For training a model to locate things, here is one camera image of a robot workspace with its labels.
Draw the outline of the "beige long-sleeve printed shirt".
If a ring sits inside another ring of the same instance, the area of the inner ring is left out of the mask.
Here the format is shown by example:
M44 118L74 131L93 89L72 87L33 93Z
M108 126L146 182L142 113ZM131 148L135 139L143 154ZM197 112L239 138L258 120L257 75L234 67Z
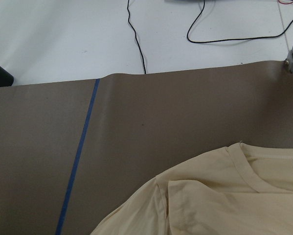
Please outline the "beige long-sleeve printed shirt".
M95 235L293 235L293 149L235 143L142 185Z

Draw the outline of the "brown table mat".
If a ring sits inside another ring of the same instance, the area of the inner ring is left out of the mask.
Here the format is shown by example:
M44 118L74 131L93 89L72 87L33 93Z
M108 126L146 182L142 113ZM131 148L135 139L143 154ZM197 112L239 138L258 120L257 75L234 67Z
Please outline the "brown table mat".
M0 88L0 235L87 235L157 174L240 141L293 148L284 62Z

